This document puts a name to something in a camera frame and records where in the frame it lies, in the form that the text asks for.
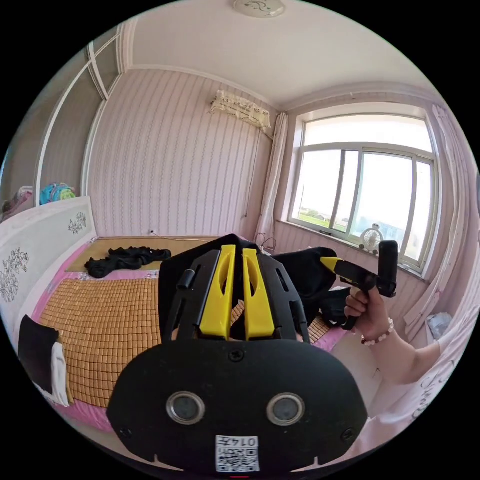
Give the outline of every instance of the qr code sticker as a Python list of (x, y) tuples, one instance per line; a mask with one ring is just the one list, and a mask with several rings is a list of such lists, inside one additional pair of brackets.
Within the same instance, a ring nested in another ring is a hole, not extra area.
[(225, 473), (259, 472), (257, 436), (216, 436), (216, 471)]

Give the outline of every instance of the bamboo sleeping mat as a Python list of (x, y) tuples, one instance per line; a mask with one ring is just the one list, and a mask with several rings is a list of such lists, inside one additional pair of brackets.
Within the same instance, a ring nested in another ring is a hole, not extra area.
[[(240, 301), (232, 310), (232, 323), (243, 310)], [(73, 399), (106, 408), (127, 364), (161, 343), (158, 279), (66, 279), (48, 301), (40, 323), (60, 332)], [(311, 342), (328, 330), (315, 319), (309, 328)]]
[[(187, 250), (194, 249), (202, 244), (215, 240), (216, 236), (116, 236), (98, 238), (85, 251), (83, 251), (71, 265), (66, 269), (67, 272), (86, 272), (85, 264), (93, 258), (94, 260), (104, 259), (109, 254), (109, 249), (119, 248), (127, 249), (129, 247), (148, 247), (154, 250), (167, 249), (171, 255), (178, 255)], [(144, 265), (140, 270), (158, 270), (161, 261), (154, 261), (149, 265)]]

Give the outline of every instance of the windowsill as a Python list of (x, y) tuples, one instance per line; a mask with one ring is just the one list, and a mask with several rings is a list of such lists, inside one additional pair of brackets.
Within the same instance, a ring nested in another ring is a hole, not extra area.
[[(368, 253), (367, 251), (360, 250), (360, 248), (357, 245), (355, 245), (354, 243), (350, 243), (349, 241), (342, 240), (341, 238), (336, 238), (332, 235), (328, 235), (328, 233), (322, 233), (322, 232), (319, 232), (319, 231), (316, 231), (316, 230), (312, 230), (310, 228), (307, 228), (306, 226), (297, 225), (296, 223), (291, 223), (291, 222), (285, 221), (285, 220), (276, 220), (276, 221), (280, 224), (288, 225), (289, 227), (293, 227), (293, 228), (296, 228), (296, 229), (303, 230), (304, 232), (308, 232), (309, 234), (315, 234), (315, 235), (318, 235), (319, 237), (323, 237), (323, 238), (326, 237), (329, 240), (332, 240), (333, 242), (337, 242), (338, 244), (345, 245), (346, 247), (354, 249), (356, 252), (361, 252), (363, 255), (368, 255), (368, 256), (373, 255), (372, 253)], [(412, 277), (415, 277), (417, 280), (420, 280), (420, 281), (428, 284), (427, 280), (422, 278), (422, 275), (420, 273), (417, 273), (416, 271), (405, 268), (402, 265), (398, 265), (398, 268), (401, 269), (406, 274), (411, 275)]]

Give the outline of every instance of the crown molding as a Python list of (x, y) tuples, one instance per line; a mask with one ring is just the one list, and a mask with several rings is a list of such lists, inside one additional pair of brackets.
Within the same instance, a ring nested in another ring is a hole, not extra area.
[(120, 74), (132, 68), (134, 63), (135, 29), (139, 17), (134, 16), (118, 26), (118, 41), (116, 43), (116, 60)]
[(290, 113), (293, 110), (300, 109), (315, 102), (321, 102), (335, 97), (342, 97), (344, 95), (354, 96), (355, 94), (368, 93), (406, 95), (417, 97), (428, 102), (446, 105), (445, 100), (436, 91), (430, 91), (425, 88), (399, 82), (369, 81), (325, 88), (286, 102), (281, 106), (281, 108), (284, 112)]
[(137, 65), (132, 65), (130, 67), (131, 70), (166, 70), (170, 72), (180, 72), (182, 74), (189, 74), (189, 75), (196, 75), (198, 77), (204, 77), (209, 80), (213, 80), (214, 82), (220, 82), (221, 84), (228, 85), (229, 87), (232, 87), (233, 89), (241, 90), (242, 92), (246, 93), (247, 95), (250, 95), (251, 97), (254, 97), (257, 100), (260, 100), (264, 104), (267, 104), (269, 107), (272, 107), (273, 109), (277, 110), (278, 112), (281, 112), (282, 110), (280, 109), (280, 106), (277, 105), (275, 102), (271, 101), (269, 98), (264, 97), (263, 95), (260, 95), (248, 88), (245, 88), (242, 85), (239, 85), (238, 83), (234, 83), (230, 80), (227, 80), (225, 78), (222, 78), (220, 76), (212, 75), (210, 73), (205, 73), (203, 71), (198, 71), (198, 70), (193, 70), (192, 68), (184, 68), (181, 66), (173, 66), (173, 65), (157, 65), (157, 64), (137, 64)]

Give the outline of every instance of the ceiling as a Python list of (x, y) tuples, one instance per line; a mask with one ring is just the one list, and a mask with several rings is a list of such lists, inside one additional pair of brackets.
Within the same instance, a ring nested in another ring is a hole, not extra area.
[(344, 16), (282, 0), (285, 12), (258, 19), (233, 0), (181, 0), (139, 16), (133, 68), (177, 68), (225, 80), (281, 108), (323, 89), (357, 82), (435, 88), (388, 42)]

